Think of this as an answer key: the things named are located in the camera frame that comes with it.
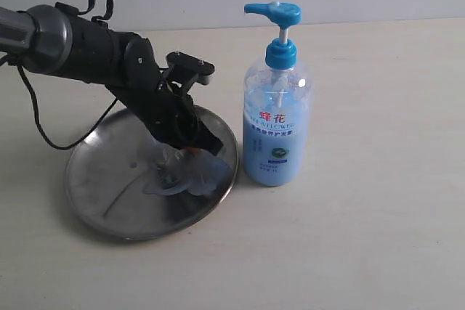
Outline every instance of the metal plate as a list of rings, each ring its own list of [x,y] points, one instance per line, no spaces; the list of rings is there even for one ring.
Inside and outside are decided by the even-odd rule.
[[[209,214],[233,186],[238,143],[218,115],[196,108],[225,145],[216,157],[157,142],[127,109],[106,118],[68,162],[66,191],[77,216],[99,232],[145,240]]]

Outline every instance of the blue bottle cap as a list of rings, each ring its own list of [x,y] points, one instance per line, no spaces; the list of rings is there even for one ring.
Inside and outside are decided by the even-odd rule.
[[[298,24],[302,19],[300,7],[291,3],[271,2],[268,4],[247,4],[244,6],[246,14],[264,15],[279,28],[279,38],[274,39],[267,47],[265,62],[273,69],[289,69],[295,66],[297,60],[297,48],[288,39],[288,29]]]

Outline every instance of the green logo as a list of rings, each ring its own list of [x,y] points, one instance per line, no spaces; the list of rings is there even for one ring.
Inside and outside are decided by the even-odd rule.
[[[271,155],[275,158],[281,159],[288,154],[288,151],[283,148],[275,148],[271,151]]]

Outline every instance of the plastic bottle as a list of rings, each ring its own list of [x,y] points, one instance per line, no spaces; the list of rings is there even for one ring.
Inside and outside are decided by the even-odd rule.
[[[277,186],[299,172],[310,121],[310,72],[297,60],[288,29],[302,18],[289,3],[247,4],[246,13],[268,17],[280,27],[244,79],[243,166],[255,181]]]

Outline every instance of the table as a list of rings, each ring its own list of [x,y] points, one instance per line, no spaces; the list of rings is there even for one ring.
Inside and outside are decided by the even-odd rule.
[[[195,101],[242,138],[243,76],[274,27],[156,31],[163,62],[212,62]],[[13,68],[0,70],[0,309],[462,309],[465,303],[465,19],[302,25],[315,74],[298,177],[226,200],[160,240],[115,243],[83,227]],[[101,86],[31,76],[57,143],[112,100]]]

